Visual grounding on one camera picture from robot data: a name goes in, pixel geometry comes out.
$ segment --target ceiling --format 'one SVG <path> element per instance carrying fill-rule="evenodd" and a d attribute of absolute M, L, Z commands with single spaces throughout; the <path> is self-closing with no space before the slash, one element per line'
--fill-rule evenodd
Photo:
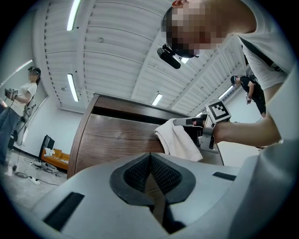
<path fill-rule="evenodd" d="M 147 104 L 159 92 L 158 107 L 195 116 L 230 86 L 231 75 L 245 71 L 235 35 L 179 70 L 162 61 L 160 22 L 171 0 L 82 0 L 74 29 L 66 31 L 72 3 L 43 1 L 34 23 L 36 65 L 62 109 L 83 112 L 95 92 Z M 79 102 L 71 95 L 68 73 Z"/>

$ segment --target fluorescent light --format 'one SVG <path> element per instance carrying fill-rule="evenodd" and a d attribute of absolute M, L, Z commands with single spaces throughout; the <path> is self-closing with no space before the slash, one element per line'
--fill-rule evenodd
<path fill-rule="evenodd" d="M 158 102 L 160 101 L 160 99 L 162 98 L 163 95 L 158 94 L 157 97 L 155 98 L 154 102 L 152 103 L 152 105 L 157 105 Z"/>
<path fill-rule="evenodd" d="M 230 86 L 222 95 L 220 95 L 218 99 L 221 99 L 223 96 L 225 96 L 232 88 L 233 86 Z"/>
<path fill-rule="evenodd" d="M 23 67 L 27 66 L 29 63 L 33 62 L 33 60 L 27 61 L 26 63 L 24 63 L 23 65 L 21 65 L 19 68 L 17 68 L 15 70 L 15 72 L 18 72 L 20 69 L 22 69 Z"/>
<path fill-rule="evenodd" d="M 71 94 L 73 95 L 74 101 L 79 102 L 77 92 L 74 85 L 74 79 L 72 74 L 67 74 L 67 79 L 69 80 L 69 85 L 71 89 Z"/>
<path fill-rule="evenodd" d="M 189 60 L 189 58 L 182 58 L 181 59 L 182 63 L 185 63 L 185 64 L 187 63 L 188 60 Z"/>
<path fill-rule="evenodd" d="M 75 19 L 76 19 L 76 15 L 78 12 L 78 8 L 80 5 L 80 1 L 81 0 L 74 0 L 73 2 L 73 6 L 71 7 L 71 12 L 70 12 L 70 16 L 69 16 L 69 21 L 67 23 L 67 31 L 72 31 L 74 28 L 74 23 L 75 23 Z"/>

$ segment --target wooden surface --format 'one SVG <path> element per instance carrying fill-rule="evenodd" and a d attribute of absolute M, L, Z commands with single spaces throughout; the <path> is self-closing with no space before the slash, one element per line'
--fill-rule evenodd
<path fill-rule="evenodd" d="M 79 146 L 75 173 L 128 155 L 164 153 L 154 135 L 157 127 L 155 124 L 91 114 Z"/>
<path fill-rule="evenodd" d="M 95 104 L 95 107 L 111 109 L 118 112 L 125 112 L 133 115 L 142 115 L 163 120 L 187 117 L 186 115 L 182 115 L 180 113 L 170 112 L 158 108 L 151 108 L 149 106 L 140 105 L 135 102 L 127 102 L 121 99 L 112 99 L 105 97 L 99 97 Z"/>
<path fill-rule="evenodd" d="M 78 155 L 78 150 L 79 146 L 81 143 L 81 138 L 85 129 L 85 126 L 87 124 L 88 118 L 90 116 L 90 113 L 93 110 L 93 107 L 95 103 L 97 102 L 99 96 L 94 96 L 91 102 L 88 105 L 88 108 L 86 109 L 86 112 L 84 113 L 80 124 L 78 126 L 78 129 L 75 134 L 75 138 L 73 140 L 73 145 L 71 147 L 71 154 L 70 154 L 70 160 L 69 160 L 69 165 L 68 165 L 68 170 L 67 170 L 67 178 L 70 178 L 75 174 L 76 171 L 76 161 L 77 161 L 77 155 Z"/>

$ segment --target white cloth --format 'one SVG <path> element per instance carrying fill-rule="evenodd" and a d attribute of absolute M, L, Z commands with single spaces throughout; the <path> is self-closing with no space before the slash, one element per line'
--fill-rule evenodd
<path fill-rule="evenodd" d="M 32 97 L 35 95 L 36 90 L 37 90 L 36 83 L 26 83 L 25 85 L 22 85 L 20 87 L 18 95 L 25 96 L 27 92 L 29 92 L 31 94 L 31 98 L 30 98 L 31 100 Z M 13 109 L 18 115 L 23 116 L 25 105 L 26 103 L 21 103 L 15 100 L 10 108 Z"/>
<path fill-rule="evenodd" d="M 46 150 L 46 153 L 45 153 L 45 157 L 52 157 L 52 154 L 55 154 L 55 151 L 54 150 L 52 150 L 52 149 L 50 149 L 50 148 L 45 148 L 45 150 Z"/>
<path fill-rule="evenodd" d="M 256 30 L 253 33 L 237 34 L 252 43 L 285 73 L 290 74 L 297 59 L 279 26 L 256 1 L 242 1 L 251 9 L 256 18 Z M 269 70 L 269 66 L 246 47 L 243 47 L 243 51 L 263 90 L 285 81 L 285 74 L 275 73 L 273 69 Z"/>
<path fill-rule="evenodd" d="M 170 119 L 155 129 L 155 136 L 161 141 L 165 153 L 191 161 L 203 159 L 183 126 L 175 126 L 173 121 L 174 119 Z"/>

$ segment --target floor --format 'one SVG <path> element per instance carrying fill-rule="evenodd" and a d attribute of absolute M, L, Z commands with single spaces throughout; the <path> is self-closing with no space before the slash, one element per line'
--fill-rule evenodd
<path fill-rule="evenodd" d="M 11 201 L 18 206 L 23 206 L 31 210 L 34 205 L 47 193 L 57 186 L 40 181 L 40 185 L 35 185 L 29 178 L 20 178 L 14 175 L 12 167 L 17 164 L 16 172 L 25 173 L 28 176 L 38 178 L 48 183 L 60 185 L 66 181 L 66 172 L 59 172 L 59 176 L 36 170 L 30 162 L 35 160 L 27 155 L 23 155 L 11 150 L 7 152 L 8 167 L 1 167 L 0 180 L 10 197 Z"/>

